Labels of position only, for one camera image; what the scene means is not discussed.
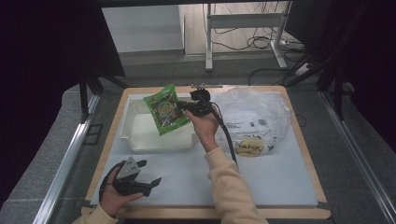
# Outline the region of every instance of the white plastic container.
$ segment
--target white plastic container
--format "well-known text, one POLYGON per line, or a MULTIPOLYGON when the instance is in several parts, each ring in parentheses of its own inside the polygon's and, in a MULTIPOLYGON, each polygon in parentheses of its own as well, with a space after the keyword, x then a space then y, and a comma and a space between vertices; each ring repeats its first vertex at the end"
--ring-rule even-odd
POLYGON ((190 149, 198 142, 192 123, 160 136, 144 100, 129 100, 125 106, 120 138, 136 152, 171 152, 190 149))

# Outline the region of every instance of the beige sleeve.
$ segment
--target beige sleeve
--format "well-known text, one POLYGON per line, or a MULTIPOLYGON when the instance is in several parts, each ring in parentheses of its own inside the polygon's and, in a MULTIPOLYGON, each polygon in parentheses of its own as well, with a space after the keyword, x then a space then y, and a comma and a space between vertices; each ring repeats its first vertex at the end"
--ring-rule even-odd
POLYGON ((118 220, 109 216, 100 204, 93 210, 92 213, 82 215, 76 219, 73 224, 115 224, 118 220))
POLYGON ((260 217, 248 183, 239 174, 234 161, 218 147, 205 155, 212 180, 213 201, 222 224, 268 223, 260 217))

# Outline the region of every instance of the green snack bag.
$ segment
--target green snack bag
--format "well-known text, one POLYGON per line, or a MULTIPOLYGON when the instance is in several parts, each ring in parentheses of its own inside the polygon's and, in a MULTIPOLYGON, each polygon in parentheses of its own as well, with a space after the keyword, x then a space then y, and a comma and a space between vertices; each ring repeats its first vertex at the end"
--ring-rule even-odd
POLYGON ((178 99, 174 84, 169 84, 160 92, 143 99, 148 105, 160 135, 190 123, 183 110, 177 107, 178 99))

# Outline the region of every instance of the white wall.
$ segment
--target white wall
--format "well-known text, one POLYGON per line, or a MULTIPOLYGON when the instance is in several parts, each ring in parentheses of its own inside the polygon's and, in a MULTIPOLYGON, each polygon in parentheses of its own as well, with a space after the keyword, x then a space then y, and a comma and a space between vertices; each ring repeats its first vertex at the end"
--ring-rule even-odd
POLYGON ((178 6, 102 10, 118 52, 183 49, 178 6))

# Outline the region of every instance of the black device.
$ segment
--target black device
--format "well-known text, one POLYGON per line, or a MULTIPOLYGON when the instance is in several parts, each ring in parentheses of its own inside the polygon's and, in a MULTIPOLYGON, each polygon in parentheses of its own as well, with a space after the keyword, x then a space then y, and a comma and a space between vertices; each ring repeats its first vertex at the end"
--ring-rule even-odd
POLYGON ((118 194, 127 196, 142 192, 144 196, 148 197, 151 190, 160 185, 161 178, 155 179, 149 184, 135 181, 140 172, 139 168, 146 166, 146 164, 147 161, 136 162, 133 157, 129 157, 127 161, 122 161, 116 164, 103 179, 102 185, 99 189, 99 201, 102 199, 102 193, 106 187, 108 177, 117 167, 121 168, 116 173, 112 185, 118 194))
POLYGON ((202 117, 210 114, 212 103, 210 103, 210 93, 205 89, 197 89, 190 92, 194 102, 177 101, 177 106, 183 110, 189 110, 195 117, 202 117))

